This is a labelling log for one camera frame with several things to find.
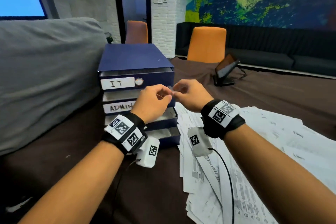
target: black wrist strap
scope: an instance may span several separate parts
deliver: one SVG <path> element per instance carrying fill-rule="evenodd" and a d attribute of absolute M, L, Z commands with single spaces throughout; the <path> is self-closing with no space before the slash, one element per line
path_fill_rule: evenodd
<path fill-rule="evenodd" d="M 133 114 L 133 113 L 127 113 L 125 115 L 123 115 L 124 117 L 126 117 L 128 120 L 130 120 L 133 125 L 132 127 L 130 127 L 128 129 L 128 131 L 126 133 L 124 133 L 122 135 L 122 138 L 120 138 L 119 140 L 116 139 L 113 135 L 111 135 L 110 133 L 108 132 L 105 132 L 101 138 L 102 141 L 106 141 L 106 142 L 109 142 L 113 145 L 115 145 L 124 155 L 126 155 L 127 153 L 135 153 L 140 147 L 141 145 L 146 141 L 147 139 L 147 134 L 144 132 L 144 128 L 145 128 L 145 123 L 142 119 L 140 119 L 137 115 Z M 132 137 L 134 136 L 134 131 L 135 129 L 138 128 L 142 134 L 142 137 L 139 138 L 139 140 L 136 141 L 136 143 L 134 143 L 132 145 L 132 148 L 131 150 L 127 150 L 124 145 L 123 145 L 123 142 L 126 138 L 128 137 Z M 129 144 L 133 143 L 134 142 L 134 139 L 131 138 L 129 140 Z"/>
<path fill-rule="evenodd" d="M 224 128 L 215 120 L 209 117 L 209 113 L 221 100 L 214 99 L 207 103 L 201 110 L 202 120 L 204 124 L 204 133 L 212 138 L 221 138 L 223 139 L 225 134 L 229 131 L 239 128 L 241 125 L 245 124 L 245 120 L 240 116 L 235 116 L 230 123 Z"/>

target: black cable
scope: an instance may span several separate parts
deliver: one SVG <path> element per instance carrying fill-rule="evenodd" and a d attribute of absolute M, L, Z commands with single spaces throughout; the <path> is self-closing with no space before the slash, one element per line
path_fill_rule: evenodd
<path fill-rule="evenodd" d="M 132 161 L 132 162 L 131 162 L 131 163 L 124 169 L 124 171 L 122 171 L 122 173 L 121 173 L 121 175 L 120 175 L 120 178 L 119 178 L 117 187 L 116 187 L 116 189 L 115 189 L 115 195 L 114 195 L 114 200 L 113 200 L 113 204 L 112 204 L 112 205 L 113 205 L 113 209 L 112 209 L 112 219 L 113 219 L 113 215 L 114 215 L 114 210 L 115 210 L 115 208 L 116 208 L 116 206 L 115 206 L 115 202 L 116 202 L 116 198 L 117 198 L 117 192 L 118 192 L 118 187 L 119 187 L 120 181 L 121 181 L 121 179 L 123 178 L 123 175 L 124 175 L 124 173 L 127 171 L 127 169 L 129 168 L 129 166 L 132 165 L 132 164 L 135 163 L 135 162 L 138 162 L 138 161 L 140 161 L 140 159 L 136 159 L 136 160 Z"/>
<path fill-rule="evenodd" d="M 244 75 L 243 75 L 242 77 L 239 77 L 239 78 L 237 78 L 237 79 L 234 79 L 233 81 L 236 81 L 236 80 L 239 80 L 239 79 L 243 79 L 244 77 L 247 76 L 247 73 L 246 73 L 243 69 L 241 69 L 241 68 L 238 67 L 238 66 L 237 66 L 237 68 L 239 68 L 239 69 L 244 73 Z"/>
<path fill-rule="evenodd" d="M 233 201 L 233 189 L 232 189 L 232 181 L 231 181 L 231 176 L 230 176 L 230 172 L 229 172 L 229 169 L 228 167 L 226 166 L 225 162 L 224 162 L 224 159 L 222 158 L 222 156 L 218 153 L 217 150 L 215 150 L 214 148 L 208 148 L 209 150 L 213 150 L 215 151 L 218 156 L 221 158 L 221 160 L 223 161 L 224 163 L 224 166 L 226 168 L 226 171 L 227 171 L 227 175 L 229 175 L 229 181 L 230 181 L 230 187 L 231 187 L 231 197 L 232 197 L 232 224 L 235 222 L 235 206 L 234 206 L 234 201 Z"/>

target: orange chair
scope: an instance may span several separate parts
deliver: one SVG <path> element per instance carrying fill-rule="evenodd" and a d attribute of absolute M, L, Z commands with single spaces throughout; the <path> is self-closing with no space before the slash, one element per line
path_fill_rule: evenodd
<path fill-rule="evenodd" d="M 226 29 L 195 27 L 192 31 L 187 60 L 204 63 L 221 62 L 225 57 Z"/>
<path fill-rule="evenodd" d="M 147 23 L 128 21 L 125 44 L 148 44 Z"/>

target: file organizer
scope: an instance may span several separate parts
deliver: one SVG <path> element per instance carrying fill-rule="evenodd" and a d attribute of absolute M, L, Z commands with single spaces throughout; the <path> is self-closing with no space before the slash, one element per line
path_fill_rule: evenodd
<path fill-rule="evenodd" d="M 105 125 L 118 114 L 130 112 L 146 86 L 174 85 L 174 66 L 154 44 L 106 44 L 98 67 L 103 90 Z M 173 99 L 165 113 L 146 124 L 145 132 L 160 139 L 160 148 L 179 144 Z"/>

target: hand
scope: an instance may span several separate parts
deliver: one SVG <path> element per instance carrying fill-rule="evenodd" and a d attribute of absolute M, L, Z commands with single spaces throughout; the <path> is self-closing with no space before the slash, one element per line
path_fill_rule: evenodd
<path fill-rule="evenodd" d="M 197 80 L 180 80 L 173 90 L 176 101 L 192 112 L 201 112 L 202 108 L 214 99 Z"/>
<path fill-rule="evenodd" d="M 137 115 L 145 124 L 156 120 L 163 115 L 172 99 L 170 88 L 162 84 L 147 86 L 141 90 L 131 113 Z"/>

